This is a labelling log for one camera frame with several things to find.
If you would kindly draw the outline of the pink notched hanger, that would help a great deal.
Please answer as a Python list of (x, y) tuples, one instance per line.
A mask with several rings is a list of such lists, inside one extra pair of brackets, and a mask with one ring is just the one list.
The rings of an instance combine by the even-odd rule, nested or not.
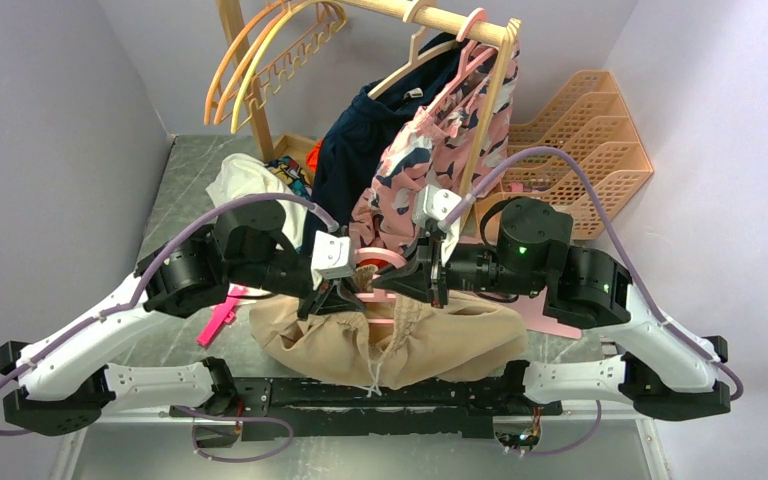
[[(355, 251), (354, 259), (358, 265), (372, 260), (385, 262), (394, 268), (401, 268), (407, 261), (398, 253), (378, 247), (364, 247)], [(380, 288), (370, 287), (356, 294), (357, 298), (364, 303), (393, 304), (396, 301), (396, 294)], [(371, 325), (392, 326), (394, 320), (388, 317), (375, 317), (368, 314), (367, 321)]]

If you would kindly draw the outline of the beige drawstring shorts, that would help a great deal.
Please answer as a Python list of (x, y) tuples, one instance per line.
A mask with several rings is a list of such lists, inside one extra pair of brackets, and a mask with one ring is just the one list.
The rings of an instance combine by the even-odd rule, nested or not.
[(517, 312), (456, 291), (441, 309), (399, 296), (364, 313), (300, 319), (298, 304), (282, 295), (255, 303), (252, 336), (285, 367), (333, 384), (400, 389), (430, 378), (477, 381), (528, 346)]

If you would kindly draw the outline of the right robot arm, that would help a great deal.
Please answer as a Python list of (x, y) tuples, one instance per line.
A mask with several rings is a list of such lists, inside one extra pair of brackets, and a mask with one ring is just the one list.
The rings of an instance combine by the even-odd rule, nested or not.
[(572, 244), (572, 218), (549, 204), (517, 197), (488, 216), (499, 221), (494, 245), (461, 244), (444, 257), (440, 236), (429, 227), (411, 246), (406, 265), (387, 268), (374, 286), (436, 308), (458, 292), (538, 297), (546, 317), (622, 348), (602, 360), (528, 363), (499, 389), (508, 412), (571, 400), (622, 403), (665, 421), (730, 411), (730, 387), (717, 373), (728, 353), (725, 339), (692, 335), (657, 313), (620, 262)]

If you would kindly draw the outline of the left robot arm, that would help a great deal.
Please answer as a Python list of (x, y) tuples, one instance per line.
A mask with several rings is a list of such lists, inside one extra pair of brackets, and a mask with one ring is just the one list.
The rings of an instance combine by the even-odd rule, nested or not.
[(221, 416), (239, 401), (227, 363), (210, 357), (182, 367), (128, 367), (114, 358), (172, 319), (223, 303), (234, 285), (296, 298), (302, 315), (360, 312), (343, 229), (312, 202), (325, 225), (336, 273), (316, 268), (283, 234), (283, 193), (248, 195), (199, 217), (81, 317), (34, 343), (0, 347), (7, 434), (57, 437), (103, 415), (171, 406)]

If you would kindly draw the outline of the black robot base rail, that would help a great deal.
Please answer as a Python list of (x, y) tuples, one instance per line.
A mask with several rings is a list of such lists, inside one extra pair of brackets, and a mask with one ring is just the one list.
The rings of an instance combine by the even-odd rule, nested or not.
[(298, 437), (459, 434), (491, 439), (497, 417), (558, 416), (555, 401), (537, 404), (525, 396), (528, 362), (511, 361), (499, 376), (471, 382), (438, 378), (378, 395), (312, 378), (231, 377), (220, 372), (218, 396), (197, 412), (222, 420), (241, 417), (244, 441), (272, 440), (291, 427)]

